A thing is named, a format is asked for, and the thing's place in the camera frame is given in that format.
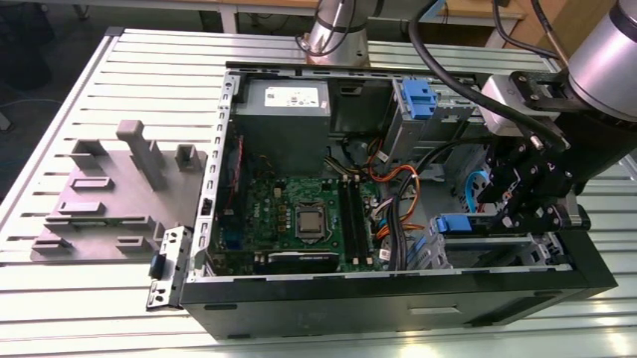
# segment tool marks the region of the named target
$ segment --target power supply label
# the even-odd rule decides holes
[[[266,107],[319,107],[319,89],[314,87],[266,88]]]

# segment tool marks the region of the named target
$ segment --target power cable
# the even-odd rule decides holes
[[[518,112],[514,108],[506,106],[493,98],[486,97],[482,93],[474,91],[470,87],[461,84],[455,77],[447,72],[447,70],[439,65],[438,61],[431,56],[418,32],[418,20],[427,13],[434,3],[435,0],[429,0],[427,4],[423,6],[421,11],[418,11],[411,19],[411,22],[409,23],[409,37],[422,61],[434,72],[438,79],[442,80],[442,82],[453,91],[474,102],[478,106],[509,119],[518,126],[522,135],[529,138],[534,144],[537,142],[535,139],[539,139],[551,145],[553,150],[563,151],[566,149],[566,142],[562,140],[561,136],[550,130],[549,127],[546,127],[542,123],[523,113]]]
[[[558,58],[557,54],[553,51],[545,50],[543,48],[530,45],[529,43],[523,43],[522,41],[514,39],[506,34],[505,28],[502,27],[502,19],[499,18],[498,0],[493,0],[493,3],[494,3],[495,30],[498,31],[499,37],[503,38],[503,40],[507,41],[507,43],[510,43],[513,46],[517,46],[518,48],[523,48],[525,50],[531,51],[534,54],[538,54],[542,57]]]

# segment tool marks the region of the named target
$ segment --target slotted aluminum table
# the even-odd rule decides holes
[[[450,70],[550,70],[523,51],[431,46]],[[422,69],[409,44],[370,43],[374,66]],[[590,236],[620,287],[505,326],[411,333],[216,342],[182,312],[145,313],[147,264],[44,266],[33,237],[67,181],[76,139],[115,141],[121,119],[144,122],[160,148],[212,138],[224,62],[302,63],[288,37],[125,30],[105,36],[0,206],[0,355],[216,352],[206,357],[610,357],[637,354],[634,162],[613,166],[581,196]]]

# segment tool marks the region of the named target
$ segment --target blue drive bracket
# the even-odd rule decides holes
[[[435,218],[439,233],[470,233],[473,231],[469,217],[463,214],[441,215]]]
[[[426,80],[403,80],[402,95],[407,101],[409,113],[413,119],[430,119],[435,106],[437,94]]]

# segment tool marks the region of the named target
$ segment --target black connector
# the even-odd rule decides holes
[[[363,203],[360,197],[360,187],[356,181],[350,181],[350,213],[351,225],[354,227],[354,241],[356,244],[358,262],[365,263],[370,255],[370,244],[367,243],[366,215],[363,213]]]
[[[342,239],[346,243],[346,261],[351,262],[358,256],[356,241],[354,238],[354,226],[351,221],[350,191],[346,181],[338,182],[338,205],[340,207]]]
[[[200,215],[208,216],[211,212],[212,212],[212,200],[204,198]]]

